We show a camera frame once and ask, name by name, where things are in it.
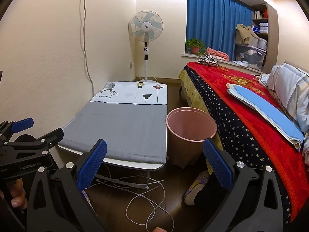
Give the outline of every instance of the gray fabric cover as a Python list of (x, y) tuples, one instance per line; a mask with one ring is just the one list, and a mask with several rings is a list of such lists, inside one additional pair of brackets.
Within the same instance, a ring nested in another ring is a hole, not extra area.
[(106, 158), (165, 163), (166, 114), (166, 104), (89, 102), (63, 129), (59, 145), (87, 152), (101, 138)]

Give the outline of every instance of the blue curtain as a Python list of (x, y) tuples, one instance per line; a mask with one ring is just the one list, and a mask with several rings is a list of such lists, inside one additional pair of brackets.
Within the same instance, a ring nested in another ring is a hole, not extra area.
[(186, 40), (204, 41), (206, 48), (225, 52), (231, 60), (239, 23), (252, 24), (251, 9), (239, 0), (188, 0)]

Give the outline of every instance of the silver screw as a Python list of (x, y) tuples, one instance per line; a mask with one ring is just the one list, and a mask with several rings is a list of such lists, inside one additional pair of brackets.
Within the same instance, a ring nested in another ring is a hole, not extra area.
[(272, 167), (271, 166), (266, 166), (265, 167), (266, 171), (271, 172), (272, 171)]
[(238, 161), (238, 162), (236, 163), (236, 165), (237, 165), (238, 167), (240, 167), (240, 168), (245, 167), (245, 164), (244, 164), (242, 161)]
[(44, 172), (44, 170), (45, 170), (45, 167), (39, 167), (39, 169), (38, 169), (39, 173)]
[(72, 168), (74, 166), (74, 163), (73, 162), (68, 162), (65, 167), (66, 168)]

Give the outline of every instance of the window sill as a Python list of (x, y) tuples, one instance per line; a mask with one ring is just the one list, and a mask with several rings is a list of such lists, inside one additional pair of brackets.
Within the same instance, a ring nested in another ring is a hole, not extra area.
[[(182, 53), (182, 56), (186, 56), (186, 57), (191, 57), (191, 58), (196, 58), (196, 59), (200, 59), (202, 57), (205, 57), (205, 56), (199, 56), (199, 55), (195, 55), (195, 54), (190, 54), (190, 53)], [(254, 72), (257, 72), (257, 73), (260, 73), (262, 74), (263, 72), (259, 71), (259, 70), (255, 70), (255, 69), (252, 69), (252, 68), (249, 68), (249, 67), (244, 67), (244, 66), (241, 66), (237, 63), (234, 63), (233, 61), (225, 61), (225, 60), (218, 60), (218, 63), (219, 64), (228, 64), (228, 65), (232, 65), (232, 66), (237, 66), (241, 69), (246, 69), (246, 70), (251, 70), (251, 71), (254, 71)]]

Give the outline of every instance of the beige wall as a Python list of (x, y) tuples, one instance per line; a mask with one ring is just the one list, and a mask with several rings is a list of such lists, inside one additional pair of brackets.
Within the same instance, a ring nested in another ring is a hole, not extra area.
[[(81, 45), (83, 0), (13, 0), (0, 21), (0, 122), (32, 117), (39, 136), (91, 99)], [(128, 21), (136, 0), (86, 0), (86, 47), (95, 92), (130, 81)]]
[(309, 70), (309, 21), (296, 0), (276, 0), (279, 20), (277, 64), (288, 60)]
[[(177, 78), (186, 64), (184, 53), (187, 0), (137, 0), (136, 11), (155, 11), (163, 20), (159, 38), (149, 43), (148, 76)], [(144, 76), (143, 45), (136, 44), (136, 75)]]

